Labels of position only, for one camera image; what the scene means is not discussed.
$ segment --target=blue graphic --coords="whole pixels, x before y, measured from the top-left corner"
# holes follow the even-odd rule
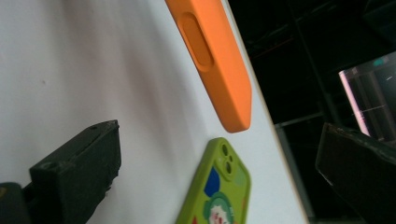
[[[210,171],[209,177],[207,178],[206,181],[206,186],[205,186],[205,194],[210,198],[212,197],[213,194],[218,192],[220,189],[220,178],[218,172],[215,170],[214,167],[212,167],[212,170]]]

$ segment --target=black object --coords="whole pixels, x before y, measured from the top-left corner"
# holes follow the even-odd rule
[[[326,123],[316,166],[367,223],[396,223],[396,148]]]
[[[367,24],[396,48],[396,2],[368,1],[368,11],[363,15]]]
[[[0,223],[86,223],[119,169],[119,124],[93,125],[30,168],[24,201],[18,184],[0,185],[6,189],[0,195]],[[19,221],[26,217],[26,204],[30,218]]]

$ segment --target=cartoon character print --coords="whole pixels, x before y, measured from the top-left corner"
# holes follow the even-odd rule
[[[210,224],[231,224],[227,218],[227,213],[219,205],[215,205],[210,209]]]
[[[219,191],[220,178],[213,167],[205,186],[205,194],[210,198],[205,203],[204,217],[208,224],[235,224],[233,209],[225,194]]]

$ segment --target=phone case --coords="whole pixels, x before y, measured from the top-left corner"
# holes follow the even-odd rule
[[[221,124],[249,128],[251,86],[221,0],[166,0]]]
[[[207,144],[177,224],[243,224],[250,176],[225,138]]]

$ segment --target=dark background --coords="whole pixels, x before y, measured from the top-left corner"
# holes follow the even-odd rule
[[[395,2],[229,0],[273,123],[287,136],[311,220],[358,217],[315,159],[323,122],[359,129],[338,72],[395,50]]]

